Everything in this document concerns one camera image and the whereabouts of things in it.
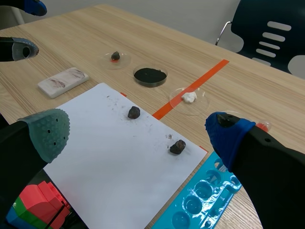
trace petri dish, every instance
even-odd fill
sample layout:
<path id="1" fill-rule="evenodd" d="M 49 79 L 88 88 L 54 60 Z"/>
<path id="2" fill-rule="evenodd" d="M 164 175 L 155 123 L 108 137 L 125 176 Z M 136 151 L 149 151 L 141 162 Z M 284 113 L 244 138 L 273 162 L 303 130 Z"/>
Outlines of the petri dish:
<path id="1" fill-rule="evenodd" d="M 118 60 L 113 60 L 112 55 L 118 52 L 120 58 Z M 117 70 L 124 67 L 127 67 L 132 61 L 132 58 L 129 54 L 125 52 L 121 52 L 118 50 L 112 50 L 110 52 L 106 52 L 102 57 L 100 64 L 103 68 L 108 70 Z"/>
<path id="2" fill-rule="evenodd" d="M 133 71 L 134 80 L 145 87 L 158 87 L 165 83 L 167 71 L 156 64 L 141 64 Z"/>
<path id="3" fill-rule="evenodd" d="M 174 108 L 174 110 L 185 115 L 200 115 L 207 109 L 209 106 L 209 100 L 206 96 L 206 92 L 201 88 L 198 88 L 194 91 L 197 96 L 197 99 L 195 99 L 194 102 L 189 104 L 180 100 L 180 102 L 177 104 L 177 100 L 174 98 L 181 98 L 181 96 L 184 94 L 184 90 L 184 87 L 178 88 L 170 93 L 170 105 Z"/>
<path id="4" fill-rule="evenodd" d="M 226 112 L 227 114 L 230 114 L 230 115 L 234 115 L 239 118 L 244 118 L 244 119 L 252 121 L 250 118 L 247 118 L 243 114 L 236 112 L 236 111 L 224 111 L 224 112 Z M 259 122 L 256 122 L 256 126 L 268 133 L 270 131 L 272 125 L 271 125 L 271 122 L 268 120 L 260 120 Z"/>

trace red object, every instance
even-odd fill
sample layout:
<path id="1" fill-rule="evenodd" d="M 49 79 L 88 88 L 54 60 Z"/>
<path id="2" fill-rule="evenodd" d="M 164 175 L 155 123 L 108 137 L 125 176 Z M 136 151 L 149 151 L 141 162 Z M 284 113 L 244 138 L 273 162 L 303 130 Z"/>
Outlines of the red object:
<path id="1" fill-rule="evenodd" d="M 215 75 L 218 71 L 220 71 L 223 67 L 225 67 L 229 61 L 222 60 L 217 65 L 215 65 L 212 69 L 210 69 L 203 76 L 198 78 L 195 82 L 193 82 L 190 86 L 185 88 L 182 92 L 177 94 L 170 102 L 161 107 L 158 111 L 153 114 L 153 117 L 160 120 L 167 113 L 169 113 L 175 106 L 177 106 L 180 102 L 182 102 L 181 96 L 186 92 L 193 92 L 198 89 L 202 84 L 204 84 L 208 79 L 210 79 L 213 75 Z"/>
<path id="2" fill-rule="evenodd" d="M 264 130 L 265 132 L 268 133 L 268 128 L 267 128 L 267 126 L 265 126 L 264 124 L 258 123 L 258 124 L 256 124 L 256 126 L 257 126 L 258 128 L 261 128 L 262 130 Z"/>
<path id="3" fill-rule="evenodd" d="M 49 188 L 52 190 L 52 192 L 54 193 L 54 195 L 62 202 L 65 203 L 65 206 L 67 209 L 70 209 L 70 205 L 67 203 L 67 201 L 61 196 L 61 194 L 59 193 L 59 191 L 57 191 L 56 187 L 49 182 L 48 183 Z"/>
<path id="4" fill-rule="evenodd" d="M 42 181 L 38 185 L 38 188 L 41 190 L 47 201 L 56 209 L 56 211 L 59 211 L 62 207 L 62 203 L 52 192 L 48 184 L 45 181 Z M 69 205 L 66 205 L 60 213 L 63 217 L 66 217 L 70 213 L 67 206 Z"/>
<path id="5" fill-rule="evenodd" d="M 48 224 L 60 210 L 62 207 L 61 201 L 63 201 L 66 207 L 64 207 L 62 212 L 52 222 L 51 227 L 53 229 L 59 229 L 63 225 L 65 217 L 69 214 L 69 204 L 59 194 L 51 182 L 47 184 L 43 181 L 38 186 L 28 185 L 20 193 L 19 197 L 26 210 L 46 224 Z"/>

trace wooden table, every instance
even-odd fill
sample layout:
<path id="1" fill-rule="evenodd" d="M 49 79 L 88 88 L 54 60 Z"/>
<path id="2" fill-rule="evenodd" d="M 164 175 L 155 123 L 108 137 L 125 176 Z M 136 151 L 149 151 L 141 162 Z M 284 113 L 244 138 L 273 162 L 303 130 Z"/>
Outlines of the wooden table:
<path id="1" fill-rule="evenodd" d="M 210 101 L 202 115 L 186 116 L 172 110 L 161 121 L 211 153 L 205 118 L 214 111 L 237 111 L 254 121 L 268 119 L 273 125 L 271 135 L 285 146 L 305 152 L 305 81 L 189 35 L 100 5 L 9 28 L 0 31 L 0 36 L 24 37 L 40 48 L 33 59 L 0 63 L 0 112 L 9 123 L 55 108 L 101 82 L 153 114 L 169 101 L 170 92 L 189 86 L 227 59 L 230 62 L 201 86 Z M 103 69 L 101 56 L 109 49 L 129 53 L 132 63 L 120 70 Z M 166 83 L 157 88 L 139 86 L 132 73 L 144 63 L 165 68 Z M 55 99 L 38 89 L 38 82 L 71 67 L 86 72 L 90 80 Z M 261 228 L 244 189 L 234 196 L 216 228 Z"/>

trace white powder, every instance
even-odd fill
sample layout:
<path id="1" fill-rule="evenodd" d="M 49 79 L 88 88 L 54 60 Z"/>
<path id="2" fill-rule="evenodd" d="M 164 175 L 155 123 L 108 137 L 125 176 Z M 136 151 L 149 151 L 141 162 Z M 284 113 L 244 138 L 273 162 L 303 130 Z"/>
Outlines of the white powder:
<path id="1" fill-rule="evenodd" d="M 181 98 L 183 98 L 186 103 L 191 104 L 195 99 L 197 99 L 197 95 L 196 92 L 189 92 L 185 93 Z"/>

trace ice cube tray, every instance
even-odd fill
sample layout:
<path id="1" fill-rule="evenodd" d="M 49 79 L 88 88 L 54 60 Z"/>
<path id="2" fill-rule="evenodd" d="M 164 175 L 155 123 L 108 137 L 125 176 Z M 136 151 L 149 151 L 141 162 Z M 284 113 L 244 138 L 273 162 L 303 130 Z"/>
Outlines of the ice cube tray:
<path id="1" fill-rule="evenodd" d="M 152 229 L 212 229 L 241 187 L 213 152 Z"/>

